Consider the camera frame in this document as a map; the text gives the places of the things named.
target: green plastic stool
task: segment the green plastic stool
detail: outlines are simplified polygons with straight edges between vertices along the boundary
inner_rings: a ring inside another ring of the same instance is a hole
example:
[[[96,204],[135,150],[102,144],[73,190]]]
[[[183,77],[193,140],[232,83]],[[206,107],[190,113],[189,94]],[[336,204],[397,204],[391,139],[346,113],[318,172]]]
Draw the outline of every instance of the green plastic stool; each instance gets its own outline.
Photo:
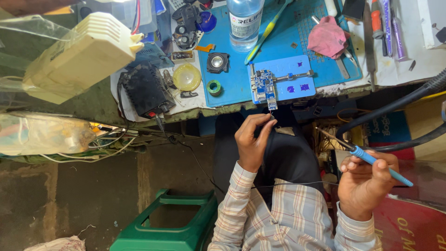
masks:
[[[157,198],[116,238],[110,251],[195,251],[204,242],[217,219],[217,198],[214,191],[204,196],[171,196],[168,189],[160,189]],[[163,204],[200,205],[194,218],[182,228],[154,228],[142,226],[151,213]]]

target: metal spring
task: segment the metal spring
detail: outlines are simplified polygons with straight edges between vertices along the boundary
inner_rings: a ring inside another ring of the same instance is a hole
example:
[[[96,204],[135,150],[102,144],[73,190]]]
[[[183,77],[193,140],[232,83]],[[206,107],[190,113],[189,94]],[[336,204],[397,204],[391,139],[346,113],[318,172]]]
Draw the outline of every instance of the metal spring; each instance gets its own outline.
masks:
[[[169,86],[173,85],[173,79],[172,79],[172,76],[170,75],[169,71],[164,70],[163,75],[164,75],[164,81],[166,82],[166,84]]]
[[[288,80],[289,79],[289,77],[288,76],[283,76],[283,77],[279,77],[279,78],[276,78],[276,82],[280,82],[280,81],[283,81],[283,80]]]

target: pink cloth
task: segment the pink cloth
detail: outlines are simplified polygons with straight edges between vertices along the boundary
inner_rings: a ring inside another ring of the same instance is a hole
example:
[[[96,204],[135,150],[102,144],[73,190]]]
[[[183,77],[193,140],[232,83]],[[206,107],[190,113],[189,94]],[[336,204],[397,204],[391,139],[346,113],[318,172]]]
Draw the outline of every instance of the pink cloth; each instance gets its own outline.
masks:
[[[337,59],[347,48],[348,38],[350,38],[350,34],[338,26],[334,17],[323,17],[319,24],[311,30],[307,49]]]

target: cement floor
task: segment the cement floor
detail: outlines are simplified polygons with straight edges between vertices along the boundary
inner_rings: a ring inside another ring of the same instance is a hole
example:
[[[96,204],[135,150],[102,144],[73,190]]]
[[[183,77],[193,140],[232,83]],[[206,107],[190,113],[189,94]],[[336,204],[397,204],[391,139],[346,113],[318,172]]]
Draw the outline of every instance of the cement floor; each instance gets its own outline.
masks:
[[[187,142],[212,174],[213,138]],[[108,250],[119,232],[154,199],[161,188],[171,194],[202,195],[213,186],[189,148],[149,146],[96,163],[27,165],[0,163],[0,250],[22,251],[56,238],[78,235],[88,251]],[[193,209],[178,213],[162,207],[154,226],[184,226]]]

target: blue circuit board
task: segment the blue circuit board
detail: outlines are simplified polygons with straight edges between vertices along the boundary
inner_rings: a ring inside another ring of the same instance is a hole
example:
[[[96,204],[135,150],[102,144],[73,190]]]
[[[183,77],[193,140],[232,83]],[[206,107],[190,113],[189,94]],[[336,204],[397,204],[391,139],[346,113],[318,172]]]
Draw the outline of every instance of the blue circuit board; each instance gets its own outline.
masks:
[[[254,72],[254,65],[251,64],[251,91],[254,104],[267,101],[268,109],[277,109],[276,92],[274,91],[273,73],[269,70],[259,70]]]

